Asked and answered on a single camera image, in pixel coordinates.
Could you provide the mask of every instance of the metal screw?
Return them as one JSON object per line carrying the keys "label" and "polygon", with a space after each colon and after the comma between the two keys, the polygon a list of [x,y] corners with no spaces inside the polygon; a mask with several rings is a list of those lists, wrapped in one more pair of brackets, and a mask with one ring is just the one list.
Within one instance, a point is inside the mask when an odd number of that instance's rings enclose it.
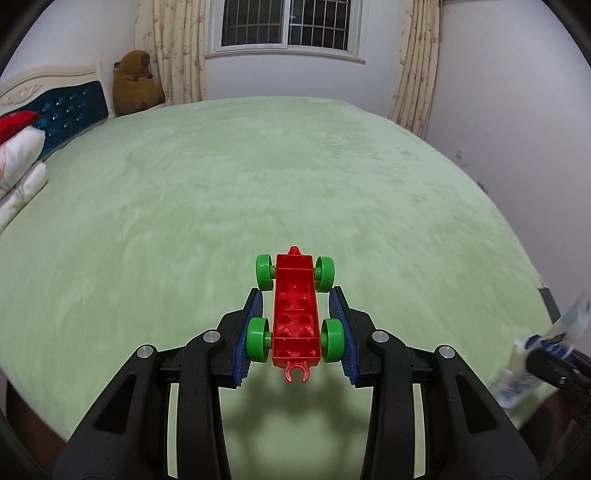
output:
{"label": "metal screw", "polygon": [[439,347],[439,355],[443,358],[453,358],[456,355],[456,351],[447,345],[443,345]]}
{"label": "metal screw", "polygon": [[137,351],[138,357],[140,358],[148,358],[152,353],[154,353],[154,349],[149,345],[142,345]]}
{"label": "metal screw", "polygon": [[373,338],[375,342],[385,343],[390,339],[390,335],[388,335],[383,330],[376,330],[371,334],[371,338]]}
{"label": "metal screw", "polygon": [[205,340],[207,343],[215,343],[220,338],[222,338],[222,335],[220,335],[220,332],[217,330],[209,330],[203,334],[203,340]]}

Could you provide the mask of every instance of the brown teddy bear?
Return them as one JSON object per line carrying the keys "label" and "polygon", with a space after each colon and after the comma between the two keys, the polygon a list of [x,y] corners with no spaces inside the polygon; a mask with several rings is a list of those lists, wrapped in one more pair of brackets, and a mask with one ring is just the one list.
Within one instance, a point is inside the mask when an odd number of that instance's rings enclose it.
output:
{"label": "brown teddy bear", "polygon": [[143,50],[130,51],[113,65],[113,103],[119,115],[141,112],[164,102],[162,86],[152,81],[149,66],[150,55]]}

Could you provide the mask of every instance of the white wall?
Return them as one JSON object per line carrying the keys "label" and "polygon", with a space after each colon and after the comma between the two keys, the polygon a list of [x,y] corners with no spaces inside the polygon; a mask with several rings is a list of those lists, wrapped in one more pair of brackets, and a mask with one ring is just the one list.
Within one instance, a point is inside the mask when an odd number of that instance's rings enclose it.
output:
{"label": "white wall", "polygon": [[206,59],[207,99],[256,95],[345,100],[388,114],[398,75],[400,0],[366,0],[365,64],[291,54]]}
{"label": "white wall", "polygon": [[448,2],[439,62],[427,142],[486,186],[564,311],[591,288],[589,65],[541,0]]}
{"label": "white wall", "polygon": [[134,49],[135,14],[135,0],[55,0],[31,27],[0,80],[39,65],[100,60],[111,91],[113,64]]}

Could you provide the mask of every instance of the blue tufted headboard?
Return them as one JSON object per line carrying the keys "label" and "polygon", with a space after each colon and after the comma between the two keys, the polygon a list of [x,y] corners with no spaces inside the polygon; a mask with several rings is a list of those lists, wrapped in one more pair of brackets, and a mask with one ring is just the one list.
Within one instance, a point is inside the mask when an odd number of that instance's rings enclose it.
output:
{"label": "blue tufted headboard", "polygon": [[113,116],[100,64],[32,69],[0,85],[0,116],[21,110],[41,116],[33,124],[46,132],[41,158]]}

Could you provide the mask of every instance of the toy car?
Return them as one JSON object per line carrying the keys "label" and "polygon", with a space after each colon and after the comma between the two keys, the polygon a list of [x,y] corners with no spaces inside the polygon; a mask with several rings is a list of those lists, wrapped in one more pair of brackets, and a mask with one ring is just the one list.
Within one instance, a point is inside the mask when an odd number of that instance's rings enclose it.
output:
{"label": "toy car", "polygon": [[275,308],[272,333],[266,318],[253,318],[246,334],[246,351],[254,362],[266,362],[271,350],[273,365],[284,369],[285,379],[292,381],[291,371],[303,371],[302,380],[310,378],[310,367],[323,358],[338,362],[345,349],[345,333],[338,319],[325,319],[319,329],[316,291],[328,293],[335,280],[335,264],[330,257],[318,257],[316,266],[311,255],[302,255],[291,247],[287,255],[256,258],[256,281],[260,290],[272,290],[275,280]]}

